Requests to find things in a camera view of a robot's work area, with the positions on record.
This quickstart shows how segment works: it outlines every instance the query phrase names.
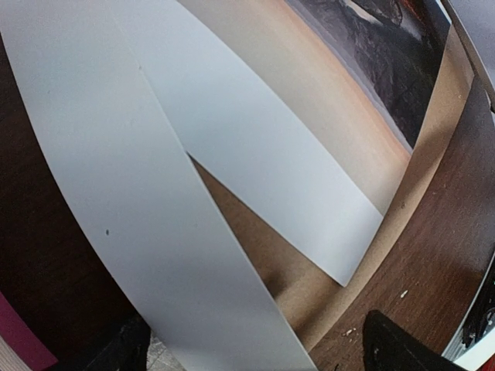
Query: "red surface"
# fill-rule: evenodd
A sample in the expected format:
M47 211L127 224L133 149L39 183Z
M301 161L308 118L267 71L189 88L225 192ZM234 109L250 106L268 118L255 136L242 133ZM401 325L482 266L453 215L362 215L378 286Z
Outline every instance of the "red surface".
M483 365L481 371L495 371L495 356L490 358L490 360Z
M57 362L55 356L29 330L1 292L0 336L32 371L42 371Z

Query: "black object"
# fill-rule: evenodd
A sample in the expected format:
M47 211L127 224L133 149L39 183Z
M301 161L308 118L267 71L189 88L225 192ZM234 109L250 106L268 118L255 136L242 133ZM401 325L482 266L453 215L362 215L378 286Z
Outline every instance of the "black object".
M491 330L495 322L495 264L490 263L488 274L483 282L480 293L476 296L474 305L469 310L463 325L463 344L466 348L476 344Z
M74 359L46 371L146 371L150 335L149 326L135 314L112 325Z
M370 311L363 329L366 371L463 371L379 311Z

